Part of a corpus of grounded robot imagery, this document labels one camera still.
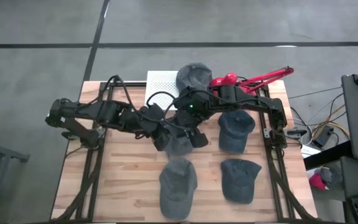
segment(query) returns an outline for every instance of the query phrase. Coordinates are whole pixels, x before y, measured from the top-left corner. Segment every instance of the baseball cap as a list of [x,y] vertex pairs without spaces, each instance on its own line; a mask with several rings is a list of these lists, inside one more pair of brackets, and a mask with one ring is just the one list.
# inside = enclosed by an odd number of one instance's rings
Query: baseball cap
[[198,90],[207,90],[212,80],[212,71],[203,63],[190,63],[178,71],[177,88],[179,91],[188,86]]
[[193,151],[190,139],[185,134],[180,134],[180,132],[183,132],[182,129],[170,125],[165,125],[164,128],[170,132],[168,144],[163,149],[169,156],[182,156]]
[[261,166],[242,159],[226,159],[221,163],[222,191],[227,200],[249,204],[254,199],[255,179]]
[[170,160],[160,174],[160,209],[172,220],[184,220],[190,213],[197,175],[193,164],[183,158]]
[[243,153],[248,134],[255,128],[254,119],[244,110],[235,110],[223,113],[218,124],[221,127],[219,148],[226,152]]

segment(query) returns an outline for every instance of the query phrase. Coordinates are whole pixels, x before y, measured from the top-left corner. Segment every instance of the white perforated panel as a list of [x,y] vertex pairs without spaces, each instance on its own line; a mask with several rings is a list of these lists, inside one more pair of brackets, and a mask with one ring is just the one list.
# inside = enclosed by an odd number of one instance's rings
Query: white perforated panel
[[[178,71],[148,71],[147,84],[144,103],[146,105],[147,99],[158,91],[166,91],[171,93],[174,97],[179,96],[179,90],[176,86],[176,77]],[[153,96],[150,100],[150,105],[153,103],[158,104],[161,109],[165,110],[172,103],[172,98],[166,94],[158,94]]]

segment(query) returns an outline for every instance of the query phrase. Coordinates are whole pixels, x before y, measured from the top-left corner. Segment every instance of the wooden tabletop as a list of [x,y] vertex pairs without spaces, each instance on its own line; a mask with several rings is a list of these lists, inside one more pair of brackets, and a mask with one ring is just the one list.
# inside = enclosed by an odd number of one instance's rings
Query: wooden tabletop
[[[89,102],[96,97],[99,82],[84,82],[80,101]],[[293,128],[292,113],[284,82],[279,80],[269,85],[270,96],[283,101],[287,116],[287,128]],[[130,87],[129,94],[137,108],[144,105],[145,87]],[[122,88],[116,88],[115,100],[127,101]],[[260,119],[257,112],[248,111],[255,119],[255,129],[249,134],[246,151],[231,155],[218,148],[220,114],[200,125],[208,137],[209,144],[195,149],[185,156],[197,173],[198,188],[194,192],[193,205],[186,221],[189,222],[273,222],[276,213],[262,140]],[[87,128],[91,121],[80,121]],[[78,148],[79,141],[72,141],[68,152]],[[81,185],[86,149],[66,158],[53,207],[52,218],[57,218],[69,206]],[[241,158],[262,166],[255,180],[254,201],[249,205],[228,202],[222,193],[220,163],[227,158]],[[289,144],[285,149],[285,167],[291,191],[313,216],[317,217],[300,147]],[[94,210],[94,222],[169,222],[160,211],[159,196],[161,170],[168,162],[164,152],[158,152],[150,139],[135,140],[133,134],[108,130]],[[280,200],[285,208],[283,194]],[[84,213],[88,207],[86,198]]]

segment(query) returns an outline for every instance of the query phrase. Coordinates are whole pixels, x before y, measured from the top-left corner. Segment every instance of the concrete floor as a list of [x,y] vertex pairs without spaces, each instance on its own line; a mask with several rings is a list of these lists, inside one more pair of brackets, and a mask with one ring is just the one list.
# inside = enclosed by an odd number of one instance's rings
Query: concrete floor
[[[92,43],[102,4],[0,0],[0,44]],[[118,0],[109,4],[101,36],[101,42],[233,41],[358,41],[358,1]],[[28,164],[11,164],[0,194],[0,223],[49,219],[67,141],[44,119],[53,100],[78,98],[89,54],[89,49],[0,49],[0,145],[31,154]],[[178,70],[189,62],[204,62],[215,77],[227,72],[253,77],[289,65],[295,74],[285,85],[288,96],[297,96],[340,86],[342,75],[358,73],[358,47],[99,49],[90,79],[119,74],[145,80],[147,70]],[[290,103],[309,120],[340,92]],[[342,104],[340,99],[335,106]],[[346,117],[338,123],[347,127]],[[321,218],[343,221],[338,201],[314,195]]]

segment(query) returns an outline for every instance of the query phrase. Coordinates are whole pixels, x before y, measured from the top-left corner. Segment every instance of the red object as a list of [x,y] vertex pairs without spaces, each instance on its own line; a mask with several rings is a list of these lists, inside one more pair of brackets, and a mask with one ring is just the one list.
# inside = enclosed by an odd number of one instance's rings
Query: red object
[[323,180],[321,180],[321,177],[319,174],[314,174],[310,177],[309,179],[309,183],[312,185],[312,186],[315,186],[317,187],[318,189],[320,190],[326,190],[324,184],[323,184]]
[[239,82],[237,81],[237,75],[233,72],[230,72],[225,77],[215,78],[209,83],[209,86],[237,84],[245,93],[254,93],[255,90],[262,88],[263,86],[266,86],[269,83],[281,79],[293,72],[293,68],[285,67],[274,72],[269,72],[265,75],[259,75],[257,77]]

